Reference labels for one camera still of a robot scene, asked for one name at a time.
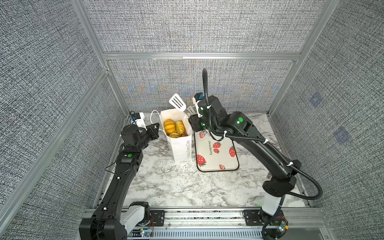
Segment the long striped croissant bread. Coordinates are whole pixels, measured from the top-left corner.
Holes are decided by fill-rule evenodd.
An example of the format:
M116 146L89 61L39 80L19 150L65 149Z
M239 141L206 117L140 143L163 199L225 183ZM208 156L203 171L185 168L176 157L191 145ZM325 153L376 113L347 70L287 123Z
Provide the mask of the long striped croissant bread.
M175 122L175 129L179 135L183 135L186 131L186 128L185 128L184 123L182 121L176 121Z

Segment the white paper gift bag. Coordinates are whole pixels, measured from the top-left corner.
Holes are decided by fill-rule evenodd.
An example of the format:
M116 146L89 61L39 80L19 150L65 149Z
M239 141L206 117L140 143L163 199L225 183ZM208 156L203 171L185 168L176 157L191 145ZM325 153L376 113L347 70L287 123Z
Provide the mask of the white paper gift bag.
M170 138L166 133L167 142L172 150L173 157L176 163L186 162L192 158L192 135L193 130L188 121L188 117L184 112L180 112L176 109L169 109L158 112L157 110L153 110L151 112L150 120L152 122L152 116L156 114L159 116L161 121L161 127L164 128L164 123L166 120L170 119L174 122L182 121L185 126L185 137L180 138Z

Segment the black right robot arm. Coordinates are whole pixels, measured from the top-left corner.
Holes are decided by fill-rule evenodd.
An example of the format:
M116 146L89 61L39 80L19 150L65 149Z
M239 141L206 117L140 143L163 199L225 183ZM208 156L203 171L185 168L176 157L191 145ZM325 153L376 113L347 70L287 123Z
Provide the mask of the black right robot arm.
M266 196L261 214L275 216L284 202L285 195L291 194L296 186L295 175L300 172L301 162L285 159L245 114L228 114L217 97L197 93L193 97L193 103L197 112L189 117L189 123L194 132L209 134L218 143L225 139L237 142L270 172L272 178L263 184Z

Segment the yellow striped bun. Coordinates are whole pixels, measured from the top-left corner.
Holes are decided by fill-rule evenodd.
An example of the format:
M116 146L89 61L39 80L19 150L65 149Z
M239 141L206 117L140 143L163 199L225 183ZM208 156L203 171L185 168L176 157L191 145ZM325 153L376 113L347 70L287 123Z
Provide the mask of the yellow striped bun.
M164 130L167 135L173 134L176 132L175 122L171 119L167 119L164 121Z
M169 137L170 137L170 138L177 139L177 138L180 138L181 135L180 135L179 133L177 133L177 132L174 132L174 133L169 134Z

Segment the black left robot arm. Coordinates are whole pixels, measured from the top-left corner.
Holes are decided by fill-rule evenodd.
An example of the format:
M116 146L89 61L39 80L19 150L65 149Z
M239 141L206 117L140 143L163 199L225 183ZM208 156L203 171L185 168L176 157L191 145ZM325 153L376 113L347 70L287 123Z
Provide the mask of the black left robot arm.
M134 202L122 214L128 189L143 160L143 150L150 141L159 138L160 124L144 128L136 124L123 128L123 143L116 158L113 179L98 208L90 218L83 219L80 226L82 240L126 240L137 226L151 222L150 206L147 202Z

